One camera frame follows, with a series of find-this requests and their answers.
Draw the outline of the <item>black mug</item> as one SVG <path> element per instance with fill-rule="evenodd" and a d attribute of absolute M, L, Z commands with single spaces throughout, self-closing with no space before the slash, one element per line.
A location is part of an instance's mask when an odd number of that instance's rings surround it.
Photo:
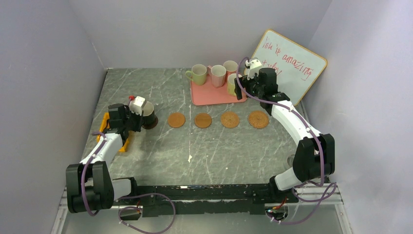
<path fill-rule="evenodd" d="M 156 118 L 154 105 L 147 101 L 143 108 L 143 124 L 152 123 Z"/>

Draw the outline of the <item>dark brown wooden coaster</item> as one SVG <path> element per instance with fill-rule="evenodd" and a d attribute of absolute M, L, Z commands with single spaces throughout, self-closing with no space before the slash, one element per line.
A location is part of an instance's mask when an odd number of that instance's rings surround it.
<path fill-rule="evenodd" d="M 158 124 L 158 118 L 156 118 L 152 123 L 147 123 L 147 124 L 143 124 L 142 128 L 149 130 L 149 129 L 153 129 L 154 127 L 156 127 Z"/>

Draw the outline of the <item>light wooden coaster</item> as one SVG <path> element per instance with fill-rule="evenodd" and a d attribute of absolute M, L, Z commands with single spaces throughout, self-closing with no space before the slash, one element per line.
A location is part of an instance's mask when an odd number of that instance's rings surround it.
<path fill-rule="evenodd" d="M 199 113 L 194 118 L 194 123 L 198 128 L 207 128 L 212 123 L 212 117 L 208 113 Z"/>
<path fill-rule="evenodd" d="M 185 116 L 182 113 L 175 112 L 169 115 L 168 124 L 172 128 L 180 128 L 186 121 Z"/>

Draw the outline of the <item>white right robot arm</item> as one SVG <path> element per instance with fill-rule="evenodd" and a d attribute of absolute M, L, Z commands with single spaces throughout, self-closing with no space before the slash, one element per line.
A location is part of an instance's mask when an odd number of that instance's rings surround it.
<path fill-rule="evenodd" d="M 269 199 L 280 202 L 286 197 L 286 190 L 312 183 L 317 178 L 320 179 L 317 185 L 322 186 L 325 177 L 335 172 L 333 136 L 311 126 L 290 98 L 278 90 L 275 69 L 264 68 L 256 58 L 245 57 L 241 62 L 248 73 L 234 79 L 237 99 L 246 95 L 258 101 L 287 130 L 297 146 L 292 167 L 272 179 L 275 184 L 267 190 Z"/>

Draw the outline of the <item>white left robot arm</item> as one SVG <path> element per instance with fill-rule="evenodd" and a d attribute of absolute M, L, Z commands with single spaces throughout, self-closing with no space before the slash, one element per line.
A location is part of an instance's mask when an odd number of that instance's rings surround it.
<path fill-rule="evenodd" d="M 127 205 L 139 200 L 133 178 L 112 180 L 109 165 L 114 156 L 129 142 L 130 132 L 140 132 L 143 126 L 144 97 L 131 96 L 128 104 L 116 103 L 108 107 L 97 145 L 79 163 L 66 168 L 67 206 L 71 213 L 87 212 L 95 216 L 109 209 L 121 199 Z"/>

